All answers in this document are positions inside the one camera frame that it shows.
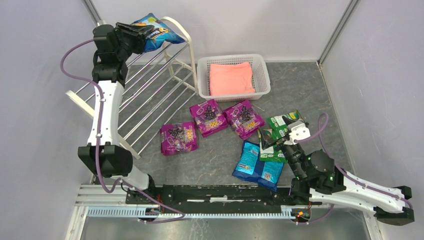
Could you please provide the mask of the blue candy bag with fruits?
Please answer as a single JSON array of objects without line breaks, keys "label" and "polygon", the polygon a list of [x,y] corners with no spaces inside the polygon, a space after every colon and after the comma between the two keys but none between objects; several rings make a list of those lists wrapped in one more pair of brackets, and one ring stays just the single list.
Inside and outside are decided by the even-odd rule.
[{"label": "blue candy bag with fruits", "polygon": [[135,26],[153,26],[153,30],[146,36],[144,52],[152,52],[159,49],[164,42],[170,44],[182,44],[185,40],[176,34],[171,28],[157,18],[153,13],[131,23]]}]

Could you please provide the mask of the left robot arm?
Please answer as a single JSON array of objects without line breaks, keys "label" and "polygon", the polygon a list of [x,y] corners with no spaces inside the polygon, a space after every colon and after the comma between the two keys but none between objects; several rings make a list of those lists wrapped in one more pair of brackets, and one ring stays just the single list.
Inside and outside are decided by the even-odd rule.
[{"label": "left robot arm", "polygon": [[120,146],[119,110],[128,73],[126,62],[132,54],[142,54],[152,25],[104,24],[93,30],[91,84],[94,86],[92,129],[85,146],[77,150],[79,159],[103,185],[114,178],[135,191],[147,190],[151,177],[134,166],[132,153]]}]

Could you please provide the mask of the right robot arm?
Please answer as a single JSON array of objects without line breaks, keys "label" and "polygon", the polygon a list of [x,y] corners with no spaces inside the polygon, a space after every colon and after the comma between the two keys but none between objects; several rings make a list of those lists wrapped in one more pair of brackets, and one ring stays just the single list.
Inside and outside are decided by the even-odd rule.
[{"label": "right robot arm", "polygon": [[412,198],[410,187],[387,187],[364,180],[338,166],[325,147],[305,153],[302,143],[323,138],[329,116],[322,113],[320,117],[325,120],[314,134],[301,120],[292,121],[287,133],[279,139],[259,129],[260,144],[265,148],[277,147],[294,174],[288,194],[292,203],[340,205],[368,213],[377,221],[392,226],[413,223],[415,213],[409,201]]}]

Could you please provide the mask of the green candy bag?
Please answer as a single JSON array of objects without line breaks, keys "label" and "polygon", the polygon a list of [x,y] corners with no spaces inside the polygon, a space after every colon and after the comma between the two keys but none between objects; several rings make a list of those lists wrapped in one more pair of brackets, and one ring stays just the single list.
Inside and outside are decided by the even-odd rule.
[{"label": "green candy bag", "polygon": [[287,125],[284,122],[282,116],[287,116],[291,120],[295,120],[295,121],[299,120],[299,121],[303,121],[305,123],[304,118],[300,115],[298,110],[295,110],[295,111],[290,112],[290,113],[286,113],[286,114],[282,114],[282,115],[276,115],[276,116],[272,116],[272,117],[267,118],[267,122],[268,122],[269,126],[271,127],[272,132],[273,132],[276,139],[280,139],[288,133]]},{"label": "green candy bag", "polygon": [[[277,150],[276,148],[277,144],[275,144],[272,147],[269,147],[268,149],[263,150],[261,148],[261,135],[259,134],[259,130],[257,131],[257,133],[258,133],[259,148],[260,148],[259,160],[263,162],[287,163],[287,160],[282,154],[282,152]],[[275,142],[278,140],[275,138],[273,133],[272,133],[272,137],[275,140]]]}]

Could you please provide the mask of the blue candy bag back side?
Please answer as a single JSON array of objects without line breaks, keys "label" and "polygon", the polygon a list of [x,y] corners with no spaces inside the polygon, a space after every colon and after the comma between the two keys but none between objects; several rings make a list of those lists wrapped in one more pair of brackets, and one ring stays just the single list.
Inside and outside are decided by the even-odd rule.
[{"label": "blue candy bag back side", "polygon": [[283,167],[283,162],[261,161],[260,146],[245,140],[232,176],[276,192]]}]

